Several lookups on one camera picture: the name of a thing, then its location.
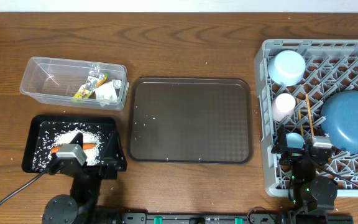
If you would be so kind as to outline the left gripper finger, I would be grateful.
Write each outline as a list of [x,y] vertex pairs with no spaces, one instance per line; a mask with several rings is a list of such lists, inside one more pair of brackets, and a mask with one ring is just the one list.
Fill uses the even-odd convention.
[[61,145],[64,144],[78,144],[83,146],[83,134],[81,132],[71,132],[61,135]]
[[104,148],[103,164],[114,168],[116,171],[126,171],[127,169],[127,161],[118,131],[112,132],[108,145]]

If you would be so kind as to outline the orange carrot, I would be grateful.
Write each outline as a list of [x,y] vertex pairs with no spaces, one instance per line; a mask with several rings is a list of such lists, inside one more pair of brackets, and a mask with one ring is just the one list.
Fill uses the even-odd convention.
[[[83,150],[86,151],[86,150],[89,150],[89,149],[92,149],[96,146],[95,143],[84,143],[83,145]],[[51,153],[56,153],[58,152],[58,150],[61,148],[61,146],[55,146],[55,147],[52,147],[51,149]]]

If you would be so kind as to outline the light blue cup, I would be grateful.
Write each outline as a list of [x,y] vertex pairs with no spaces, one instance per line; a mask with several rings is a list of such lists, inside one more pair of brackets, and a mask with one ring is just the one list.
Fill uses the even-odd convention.
[[286,133],[287,146],[291,148],[301,149],[305,144],[303,136],[298,133]]

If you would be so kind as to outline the white rice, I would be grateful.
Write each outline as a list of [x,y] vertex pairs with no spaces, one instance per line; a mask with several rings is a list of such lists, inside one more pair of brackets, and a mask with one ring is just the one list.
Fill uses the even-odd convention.
[[40,125],[40,131],[36,137],[36,145],[30,160],[32,171],[44,170],[52,158],[51,149],[61,145],[61,135],[65,133],[83,134],[84,143],[95,143],[92,149],[84,151],[89,166],[101,163],[101,151],[108,145],[114,125],[111,123],[80,123],[68,121],[45,121]]

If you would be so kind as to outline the pink cup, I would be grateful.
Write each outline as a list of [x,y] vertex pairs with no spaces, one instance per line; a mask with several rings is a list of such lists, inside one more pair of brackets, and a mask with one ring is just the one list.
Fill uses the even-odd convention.
[[281,122],[286,116],[291,116],[296,106],[296,99],[289,93],[279,94],[272,102],[272,118]]

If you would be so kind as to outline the white tissue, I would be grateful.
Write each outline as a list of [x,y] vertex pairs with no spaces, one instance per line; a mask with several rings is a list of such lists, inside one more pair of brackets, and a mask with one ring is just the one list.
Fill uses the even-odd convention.
[[120,80],[112,80],[111,82],[104,83],[97,87],[94,93],[99,104],[101,106],[106,106],[117,101],[121,84],[122,81]]

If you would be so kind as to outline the dark blue plate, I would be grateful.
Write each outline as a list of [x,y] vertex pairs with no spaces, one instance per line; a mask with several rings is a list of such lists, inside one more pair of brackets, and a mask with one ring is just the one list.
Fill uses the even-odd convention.
[[358,153],[358,91],[343,91],[328,98],[321,108],[321,129],[334,147]]

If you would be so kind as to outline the yellow snack wrapper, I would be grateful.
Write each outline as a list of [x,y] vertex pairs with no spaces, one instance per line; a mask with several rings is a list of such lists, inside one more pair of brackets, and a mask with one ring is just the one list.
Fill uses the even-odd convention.
[[101,86],[107,80],[108,74],[102,72],[100,64],[93,64],[90,68],[85,84],[82,84],[78,91],[74,94],[75,99],[89,98],[95,89]]

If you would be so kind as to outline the light blue bowl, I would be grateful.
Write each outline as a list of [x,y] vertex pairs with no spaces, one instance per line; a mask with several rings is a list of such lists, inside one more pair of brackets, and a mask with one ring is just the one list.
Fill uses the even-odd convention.
[[293,86],[301,82],[306,62],[297,52],[285,50],[274,56],[268,63],[268,75],[279,85]]

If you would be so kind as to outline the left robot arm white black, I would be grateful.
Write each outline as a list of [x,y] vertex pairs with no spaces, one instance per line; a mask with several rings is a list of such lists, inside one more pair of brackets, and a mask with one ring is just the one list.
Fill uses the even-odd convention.
[[43,223],[121,223],[117,210],[97,206],[101,183],[114,180],[119,171],[125,171],[127,161],[121,147],[119,133],[113,131],[108,145],[101,152],[102,163],[89,166],[83,150],[83,135],[52,154],[46,172],[73,178],[70,193],[52,198],[45,207]]

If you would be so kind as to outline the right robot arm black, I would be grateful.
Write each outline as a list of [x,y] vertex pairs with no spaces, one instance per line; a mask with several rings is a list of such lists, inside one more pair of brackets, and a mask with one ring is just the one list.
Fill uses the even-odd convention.
[[281,125],[272,153],[281,155],[280,165],[291,168],[288,197],[293,200],[294,207],[279,214],[275,222],[327,223],[327,212],[334,209],[338,184],[318,175],[317,167],[328,163],[332,149],[316,147],[312,143],[305,143],[301,148],[290,147],[286,134]]

